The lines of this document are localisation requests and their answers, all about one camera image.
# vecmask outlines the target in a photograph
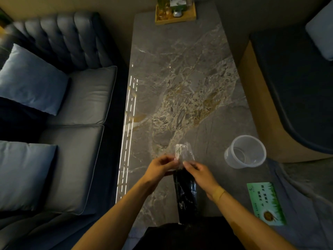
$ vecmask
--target sofa armrest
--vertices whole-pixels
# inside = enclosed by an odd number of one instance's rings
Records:
[[[6,27],[6,33],[35,45],[67,73],[124,65],[113,38],[97,12],[59,13],[16,21]]]

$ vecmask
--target person's left hand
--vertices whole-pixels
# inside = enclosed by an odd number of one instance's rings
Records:
[[[153,159],[149,164],[146,173],[141,178],[149,186],[148,194],[150,195],[159,184],[164,176],[172,175],[169,170],[177,168],[179,162],[175,160],[174,155],[165,154]]]

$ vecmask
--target wall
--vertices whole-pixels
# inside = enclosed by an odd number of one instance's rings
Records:
[[[14,20],[79,9],[98,11],[129,63],[134,15],[152,11],[157,0],[0,0]],[[324,0],[215,0],[236,63],[252,31],[305,20]]]

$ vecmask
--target wooden tray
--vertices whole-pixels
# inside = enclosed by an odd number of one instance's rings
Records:
[[[155,11],[155,24],[156,25],[165,25],[170,23],[184,22],[184,21],[193,21],[197,19],[197,12],[195,11],[195,4],[191,5],[189,9],[183,12],[183,15],[179,18],[170,18],[166,20],[157,20],[157,11],[158,5],[156,5]]]

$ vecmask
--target forearm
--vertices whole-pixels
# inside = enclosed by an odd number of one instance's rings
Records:
[[[121,250],[148,196],[149,184],[140,179],[76,243],[73,250]]]
[[[295,250],[288,241],[251,214],[229,193],[222,194],[217,206],[247,250]]]

